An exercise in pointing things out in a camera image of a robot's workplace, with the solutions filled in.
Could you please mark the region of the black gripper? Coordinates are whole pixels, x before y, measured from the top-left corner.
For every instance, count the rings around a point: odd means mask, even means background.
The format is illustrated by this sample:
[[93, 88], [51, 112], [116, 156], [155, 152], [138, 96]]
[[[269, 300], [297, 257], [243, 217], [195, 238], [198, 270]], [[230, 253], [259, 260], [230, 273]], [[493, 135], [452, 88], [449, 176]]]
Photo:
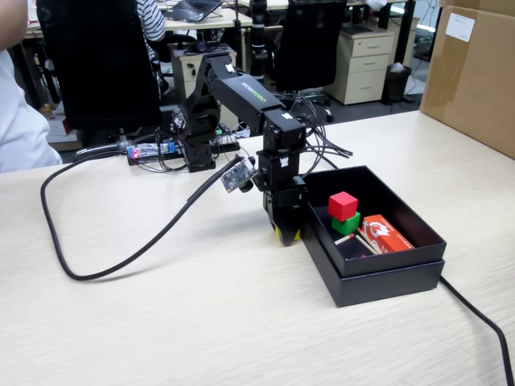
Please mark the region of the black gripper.
[[299, 176], [299, 155], [257, 152], [256, 186], [263, 193], [263, 207], [276, 236], [284, 246], [300, 237], [303, 211], [299, 207], [306, 191]]

